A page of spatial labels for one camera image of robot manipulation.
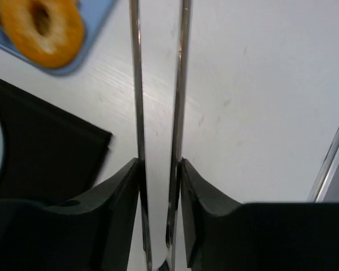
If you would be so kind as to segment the metal tongs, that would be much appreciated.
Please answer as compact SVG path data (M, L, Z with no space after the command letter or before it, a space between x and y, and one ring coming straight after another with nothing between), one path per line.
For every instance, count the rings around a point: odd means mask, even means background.
M146 270L175 270L191 1L130 1Z

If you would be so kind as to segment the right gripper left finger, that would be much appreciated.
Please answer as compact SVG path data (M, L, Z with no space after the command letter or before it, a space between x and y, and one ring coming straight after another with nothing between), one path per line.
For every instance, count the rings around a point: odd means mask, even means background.
M140 164L58 206L0 199L0 270L126 270Z

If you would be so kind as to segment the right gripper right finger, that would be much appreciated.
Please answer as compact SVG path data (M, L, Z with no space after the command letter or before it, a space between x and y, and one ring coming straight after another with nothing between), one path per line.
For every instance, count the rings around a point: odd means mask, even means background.
M339 203L241 204L181 161L191 270L339 270Z

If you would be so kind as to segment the bagel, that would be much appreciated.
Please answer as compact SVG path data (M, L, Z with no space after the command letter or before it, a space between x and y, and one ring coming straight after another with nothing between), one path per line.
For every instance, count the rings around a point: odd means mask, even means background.
M44 68L69 64L84 43L75 1L0 1L0 19L18 51Z

